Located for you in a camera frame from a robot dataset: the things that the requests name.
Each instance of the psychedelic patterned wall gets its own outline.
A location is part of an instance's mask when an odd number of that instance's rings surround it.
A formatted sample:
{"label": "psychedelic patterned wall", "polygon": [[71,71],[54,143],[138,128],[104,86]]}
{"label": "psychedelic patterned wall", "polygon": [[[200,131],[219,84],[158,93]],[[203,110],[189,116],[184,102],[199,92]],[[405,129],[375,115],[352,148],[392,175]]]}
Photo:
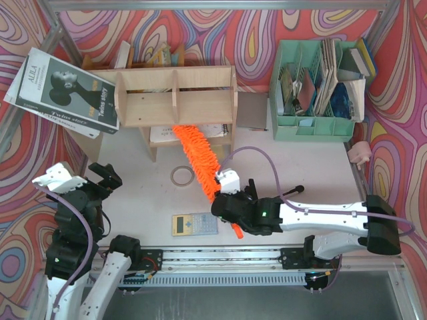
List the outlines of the psychedelic patterned wall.
{"label": "psychedelic patterned wall", "polygon": [[[7,88],[48,30],[32,0],[0,0],[0,120]],[[30,184],[58,161],[79,170],[84,154],[61,127],[25,114],[0,163],[0,319],[22,319],[55,227],[54,204]]]}
{"label": "psychedelic patterned wall", "polygon": [[404,257],[427,315],[427,1],[402,1],[374,51],[380,71],[356,135],[371,145],[373,192],[416,224],[402,239]]}
{"label": "psychedelic patterned wall", "polygon": [[167,42],[185,44],[186,65],[236,66],[245,90],[268,91],[280,39],[319,39],[333,35],[353,41],[365,35],[376,11],[214,10],[70,11],[61,18],[83,54],[110,61],[122,40],[135,47],[135,60],[147,61]]}
{"label": "psychedelic patterned wall", "polygon": [[[46,26],[29,0],[0,0],[0,5],[3,24],[0,93],[4,95],[22,57],[30,46],[40,44]],[[402,4],[388,36],[383,37],[382,46],[375,49],[380,76],[370,94],[369,123],[358,135],[367,137],[374,150],[367,175],[376,192],[393,201],[401,214],[427,227],[419,215],[425,212],[426,203],[418,202],[418,195],[426,188],[426,183],[419,181],[427,179],[409,178],[416,176],[413,173],[421,173],[426,164],[427,115],[426,108],[419,107],[426,104],[425,6],[426,2],[419,1]],[[73,11],[61,14],[82,53],[89,54],[94,61],[109,61],[121,40],[135,46],[137,61],[149,59],[163,42],[172,50],[184,43],[187,65],[234,64],[240,86],[248,91],[268,90],[280,39],[334,36],[352,41],[368,32],[375,16],[375,11],[352,10]],[[28,182],[56,161],[68,160],[78,168],[82,159],[80,150],[62,129],[25,116],[0,165],[0,318],[25,316],[31,278],[40,266],[53,228],[53,210],[48,208],[52,207],[51,203],[36,194]],[[411,194],[411,201],[406,201],[405,192]],[[420,290],[427,292],[425,252],[415,241],[415,237],[406,241],[405,256],[412,262],[410,267],[417,276]]]}

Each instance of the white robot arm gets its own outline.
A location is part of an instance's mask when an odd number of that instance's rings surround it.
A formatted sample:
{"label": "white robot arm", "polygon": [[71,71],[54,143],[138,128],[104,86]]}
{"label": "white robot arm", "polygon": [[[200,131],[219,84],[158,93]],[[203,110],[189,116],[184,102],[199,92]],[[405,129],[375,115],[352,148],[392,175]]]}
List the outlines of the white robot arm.
{"label": "white robot arm", "polygon": [[[306,238],[305,254],[323,260],[360,249],[381,255],[400,253],[396,222],[388,218],[396,213],[378,196],[370,195],[364,202],[312,205],[283,201],[280,197],[258,199],[253,180],[241,191],[239,176],[231,169],[219,172],[217,180],[221,191],[216,195],[211,212],[225,222],[238,224],[252,235],[298,229],[335,231]],[[380,213],[384,218],[371,218],[369,212]]]}
{"label": "white robot arm", "polygon": [[[74,175],[67,163],[57,163],[45,175],[33,180],[36,188],[58,202],[55,213],[58,228],[46,252],[45,274],[49,292],[46,319],[102,319],[126,271],[147,270],[147,264],[142,261],[146,250],[141,249],[139,240],[118,235],[110,243],[101,274],[81,304],[93,257],[98,250],[97,242],[105,236],[103,216],[106,216],[102,211],[102,201],[121,186],[121,179],[111,165],[92,163],[89,169],[102,176],[103,180],[95,184]],[[92,250],[89,259],[84,262],[89,242]]]}

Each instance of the orange brush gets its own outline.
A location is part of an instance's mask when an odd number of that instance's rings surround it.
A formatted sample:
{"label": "orange brush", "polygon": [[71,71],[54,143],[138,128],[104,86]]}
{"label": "orange brush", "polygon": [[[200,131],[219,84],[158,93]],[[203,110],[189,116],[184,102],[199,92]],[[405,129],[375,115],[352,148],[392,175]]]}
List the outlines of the orange brush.
{"label": "orange brush", "polygon": [[[221,189],[215,180],[215,174],[220,170],[220,164],[215,153],[211,150],[209,142],[195,125],[175,125],[172,129],[181,141],[203,192],[210,203],[214,202],[215,193]],[[232,227],[238,238],[243,238],[240,227],[235,223],[232,224]]]}

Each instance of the calculator display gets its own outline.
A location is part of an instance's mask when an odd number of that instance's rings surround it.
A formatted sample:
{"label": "calculator display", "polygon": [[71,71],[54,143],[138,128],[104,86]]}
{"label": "calculator display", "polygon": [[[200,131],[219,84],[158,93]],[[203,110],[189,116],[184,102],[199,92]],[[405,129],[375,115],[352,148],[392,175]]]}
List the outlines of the calculator display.
{"label": "calculator display", "polygon": [[176,219],[176,233],[183,233],[184,232],[184,218],[183,217],[178,217]]}

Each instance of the pink object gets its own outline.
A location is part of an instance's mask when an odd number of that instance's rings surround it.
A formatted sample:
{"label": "pink object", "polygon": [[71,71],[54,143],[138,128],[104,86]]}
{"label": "pink object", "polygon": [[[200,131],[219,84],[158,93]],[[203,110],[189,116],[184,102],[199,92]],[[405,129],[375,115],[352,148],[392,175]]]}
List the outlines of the pink object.
{"label": "pink object", "polygon": [[347,155],[350,162],[357,164],[360,170],[360,166],[369,161],[372,152],[368,142],[360,141],[347,152]]}

